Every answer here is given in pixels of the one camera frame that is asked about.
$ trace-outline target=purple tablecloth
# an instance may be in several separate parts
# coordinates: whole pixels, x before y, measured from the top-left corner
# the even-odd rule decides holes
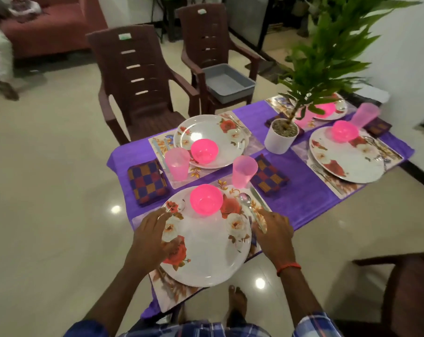
[[[254,104],[240,107],[234,110],[234,113],[261,142],[265,141],[265,136],[268,133],[268,128],[265,127],[263,123],[268,118],[276,115],[276,112],[265,101],[259,101]],[[308,140],[312,132],[313,130],[299,137],[295,141],[295,144]],[[394,137],[389,132],[384,134],[381,139],[405,159],[409,159],[414,152],[405,142]],[[263,198],[273,211],[288,216],[295,230],[342,201],[291,149],[283,155],[272,154],[266,149],[263,149],[255,155],[259,155],[260,153],[264,154],[274,166],[290,178],[288,185],[276,193],[275,196],[263,196]],[[162,206],[166,201],[166,199],[162,199],[146,207],[140,207],[137,205],[129,184],[127,175],[128,168],[155,158],[156,154],[147,138],[120,146],[116,148],[109,157],[107,166],[111,168],[119,178],[125,197],[126,212],[129,221],[150,209]],[[220,177],[231,174],[231,172],[232,165],[189,183],[185,187],[176,190],[171,189],[171,194],[187,187],[211,183]]]

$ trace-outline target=hand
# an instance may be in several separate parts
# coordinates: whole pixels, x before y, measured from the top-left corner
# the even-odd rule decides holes
[[[255,221],[251,228],[262,251],[271,260],[274,267],[278,269],[285,264],[296,262],[291,243],[294,231],[288,218],[265,209],[260,209],[259,213],[265,218],[267,232],[264,234]]]
[[[133,270],[140,277],[159,267],[170,253],[175,252],[181,243],[180,238],[174,238],[169,243],[162,244],[162,233],[167,219],[171,216],[160,208],[142,220],[134,231],[134,240],[126,256],[124,267]]]

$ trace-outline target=white pants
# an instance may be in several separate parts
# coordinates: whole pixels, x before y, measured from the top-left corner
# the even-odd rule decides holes
[[[0,29],[0,81],[10,83],[13,78],[13,45]]]

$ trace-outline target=person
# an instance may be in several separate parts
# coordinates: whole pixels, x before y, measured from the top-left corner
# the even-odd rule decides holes
[[[252,230],[265,255],[278,270],[290,308],[295,330],[293,337],[337,337],[342,336],[332,320],[323,312],[310,290],[299,265],[296,264],[292,244],[293,228],[288,218],[260,210],[267,223],[264,234],[257,224]],[[166,220],[171,216],[165,209],[147,215],[134,232],[134,239],[124,265],[108,289],[98,299],[84,319],[75,323],[65,337],[115,336],[137,286],[149,272],[156,269],[170,253],[175,253],[181,241],[177,238],[161,243]],[[140,320],[124,334],[126,337],[155,337],[167,335],[177,337],[233,336],[266,337],[262,328],[245,320],[246,295],[239,287],[229,287],[229,311],[227,327],[221,323],[188,322],[173,326],[148,324]]]
[[[0,19],[10,16],[9,0],[0,0]],[[13,47],[0,29],[0,92],[6,99],[18,101],[18,93],[10,84],[13,79]]]

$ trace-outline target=gray plastic tray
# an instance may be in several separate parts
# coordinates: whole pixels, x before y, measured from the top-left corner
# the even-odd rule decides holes
[[[228,64],[203,68],[209,92],[221,104],[250,96],[254,93],[255,81],[242,75]]]

